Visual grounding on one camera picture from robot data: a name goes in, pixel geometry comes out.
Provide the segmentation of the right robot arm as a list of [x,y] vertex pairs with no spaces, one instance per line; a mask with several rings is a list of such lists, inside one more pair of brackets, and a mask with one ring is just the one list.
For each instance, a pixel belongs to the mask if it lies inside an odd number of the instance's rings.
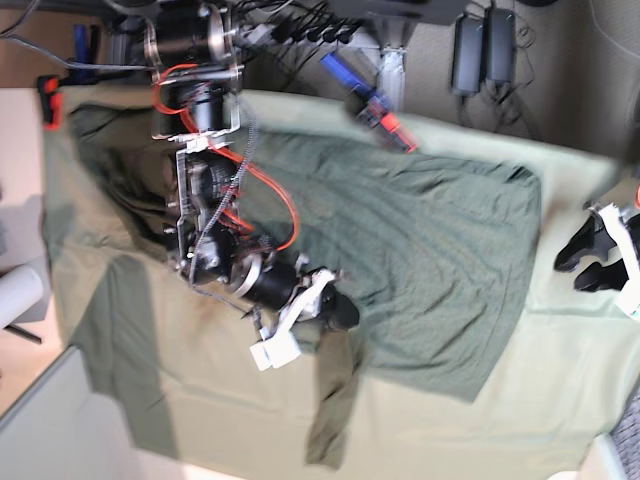
[[252,304],[256,322],[263,309],[277,313],[276,325],[261,330],[264,340],[308,320],[334,331],[355,328],[359,311],[337,289],[336,273],[307,269],[304,256],[286,258],[288,242],[276,244],[239,216],[243,177],[255,170],[257,127],[248,122],[244,155],[225,152],[227,137],[248,115],[239,99],[243,66],[231,4],[156,1],[146,23],[144,52],[155,70],[154,136],[179,146],[170,205],[177,212],[170,232],[178,272],[197,292],[222,283]]

